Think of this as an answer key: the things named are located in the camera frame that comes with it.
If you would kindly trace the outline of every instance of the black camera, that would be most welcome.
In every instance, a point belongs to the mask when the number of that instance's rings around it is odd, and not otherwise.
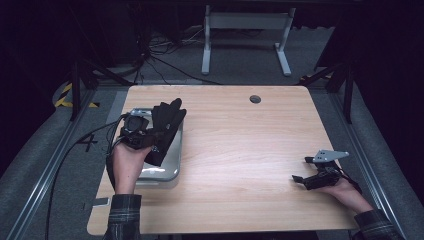
[[[337,164],[336,159],[349,156],[348,152],[337,152],[329,150],[318,151],[315,157],[305,157],[307,163],[313,163],[317,167],[318,173],[314,176],[303,178],[292,175],[296,183],[302,183],[307,190],[334,186],[339,179],[347,179],[359,192],[362,192],[358,183],[353,181]]]
[[[150,147],[157,142],[157,136],[149,134],[147,126],[149,120],[144,116],[150,115],[150,111],[140,108],[134,108],[124,117],[124,126],[118,138],[121,142],[133,149],[142,149]]]

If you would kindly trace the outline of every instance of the wooden tabletop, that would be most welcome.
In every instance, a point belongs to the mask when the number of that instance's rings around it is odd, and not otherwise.
[[[258,104],[249,98],[257,95]],[[145,234],[353,229],[354,213],[329,195],[305,190],[292,175],[317,171],[304,157],[332,150],[308,90],[301,86],[136,86],[122,112],[181,98],[179,182],[142,194]],[[111,197],[106,171],[97,198]],[[110,207],[87,226],[106,231]]]

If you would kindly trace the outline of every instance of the gray carpet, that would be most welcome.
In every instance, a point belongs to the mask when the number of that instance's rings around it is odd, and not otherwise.
[[[211,68],[208,76],[203,76],[201,61],[203,54],[202,38],[199,42],[184,46],[171,54],[155,55],[169,64],[183,70],[190,76],[149,59],[137,78],[139,84],[201,84],[193,78],[206,79],[224,85],[292,85],[303,75],[313,73],[313,68],[327,42],[332,29],[292,30],[286,46],[286,55],[292,70],[292,76],[284,77],[280,69],[273,44],[278,42],[280,32],[264,31],[244,33],[228,31],[213,34]],[[135,75],[128,76],[133,81]],[[322,86],[327,80],[312,86],[311,95],[323,121],[334,149],[348,151],[351,156],[341,160],[345,170],[357,180],[364,196],[374,202],[374,196],[368,188],[367,180],[358,165],[352,142],[347,136],[343,121],[337,117],[338,109],[333,106],[330,96]],[[102,81],[91,102],[100,103],[98,108],[88,108],[81,123],[76,127],[70,143],[85,133],[114,121],[120,114],[126,96],[126,87],[113,81]],[[343,91],[336,95],[341,99]],[[71,109],[59,107],[56,112],[33,135],[22,148],[7,172],[0,179],[0,239],[6,239],[29,198],[34,184],[42,175],[44,167],[53,155],[55,148],[70,124]],[[390,153],[377,126],[355,88],[352,104],[352,128],[362,144],[370,164],[373,167],[387,199],[393,207],[400,226],[407,239],[424,239],[424,210],[415,196],[396,160]],[[90,236],[86,225],[91,211],[97,187],[104,167],[107,129],[95,133],[95,144],[77,144],[65,159],[60,170],[53,197],[50,216],[50,239],[100,239]],[[44,239],[45,220],[48,207],[48,192],[32,217],[23,239]],[[321,240],[347,240],[347,231],[319,231]]]

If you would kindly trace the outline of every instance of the plaid sleeve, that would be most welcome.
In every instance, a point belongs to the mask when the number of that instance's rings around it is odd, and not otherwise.
[[[367,240],[404,239],[380,209],[358,214],[355,216],[355,220]]]
[[[114,195],[112,197],[107,231],[103,239],[141,239],[140,207],[141,195]]]

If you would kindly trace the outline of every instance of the hand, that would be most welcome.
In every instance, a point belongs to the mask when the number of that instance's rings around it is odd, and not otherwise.
[[[135,183],[143,170],[144,159],[151,147],[135,150],[124,143],[117,144],[112,153],[115,194],[134,194]]]
[[[334,186],[322,187],[314,191],[328,193],[357,214],[373,210],[365,198],[344,178]]]

